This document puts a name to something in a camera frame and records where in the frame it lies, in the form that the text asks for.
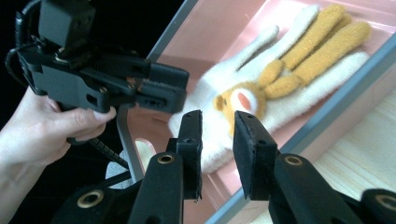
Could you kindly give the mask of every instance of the light wood table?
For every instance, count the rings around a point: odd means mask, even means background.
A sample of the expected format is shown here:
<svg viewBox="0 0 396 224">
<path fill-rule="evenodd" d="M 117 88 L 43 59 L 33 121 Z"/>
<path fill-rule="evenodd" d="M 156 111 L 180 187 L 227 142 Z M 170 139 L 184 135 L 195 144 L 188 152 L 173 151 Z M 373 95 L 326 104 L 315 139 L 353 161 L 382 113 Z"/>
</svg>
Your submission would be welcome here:
<svg viewBox="0 0 396 224">
<path fill-rule="evenodd" d="M 357 200 L 366 189 L 396 192 L 396 90 L 314 166 L 334 189 Z M 251 223 L 272 223 L 268 209 Z"/>
</svg>

